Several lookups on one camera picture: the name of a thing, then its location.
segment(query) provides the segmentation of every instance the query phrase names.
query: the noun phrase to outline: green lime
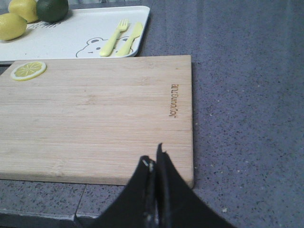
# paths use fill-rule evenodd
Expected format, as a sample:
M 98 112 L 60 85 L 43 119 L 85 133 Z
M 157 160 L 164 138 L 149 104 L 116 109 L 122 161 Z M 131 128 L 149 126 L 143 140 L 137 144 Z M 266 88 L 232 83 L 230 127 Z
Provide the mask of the green lime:
M 39 20 L 51 23 L 58 22 L 67 15 L 67 12 L 67 0 L 38 0 L 37 2 Z

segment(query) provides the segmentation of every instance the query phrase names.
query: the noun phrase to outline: white tray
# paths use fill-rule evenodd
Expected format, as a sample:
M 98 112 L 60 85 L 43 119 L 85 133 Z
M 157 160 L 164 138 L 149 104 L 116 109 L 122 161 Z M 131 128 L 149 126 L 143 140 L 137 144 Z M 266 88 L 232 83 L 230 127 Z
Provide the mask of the white tray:
M 11 40 L 0 40 L 0 64 L 11 64 L 17 59 L 98 58 L 99 49 L 110 38 L 121 19 L 129 20 L 129 28 L 121 34 L 117 50 L 131 34 L 136 22 L 145 28 L 150 8 L 146 6 L 74 9 L 58 23 L 28 24 L 25 34 Z M 135 56 L 142 35 L 135 39 L 131 52 L 123 57 Z

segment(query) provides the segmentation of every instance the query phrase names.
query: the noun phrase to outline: yellow lemon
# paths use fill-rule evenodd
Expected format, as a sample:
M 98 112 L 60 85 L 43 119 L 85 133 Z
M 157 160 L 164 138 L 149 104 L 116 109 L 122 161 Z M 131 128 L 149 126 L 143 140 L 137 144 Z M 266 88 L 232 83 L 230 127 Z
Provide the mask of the yellow lemon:
M 9 3 L 9 12 L 16 13 L 28 23 L 38 20 L 35 0 L 12 0 Z
M 27 29 L 27 21 L 15 13 L 0 15 L 0 39 L 10 40 L 21 36 Z
M 41 75 L 46 69 L 44 62 L 29 62 L 15 68 L 10 76 L 16 81 L 26 81 Z

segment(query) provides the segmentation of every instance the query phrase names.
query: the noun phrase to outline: lemon slice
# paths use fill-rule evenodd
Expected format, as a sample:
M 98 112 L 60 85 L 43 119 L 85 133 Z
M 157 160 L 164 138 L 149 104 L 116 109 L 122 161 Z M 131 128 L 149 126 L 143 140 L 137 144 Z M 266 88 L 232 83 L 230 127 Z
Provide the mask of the lemon slice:
M 10 76 L 16 81 L 26 81 L 41 75 L 46 69 L 44 62 L 29 62 L 15 68 Z

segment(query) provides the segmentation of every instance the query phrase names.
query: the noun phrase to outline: bamboo cutting board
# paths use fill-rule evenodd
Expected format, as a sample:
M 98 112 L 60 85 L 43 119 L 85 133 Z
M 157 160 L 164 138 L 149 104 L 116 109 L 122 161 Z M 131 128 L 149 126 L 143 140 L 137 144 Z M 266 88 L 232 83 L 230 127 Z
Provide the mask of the bamboo cutting board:
M 163 143 L 193 184 L 190 56 L 43 61 L 0 76 L 0 179 L 126 184 Z

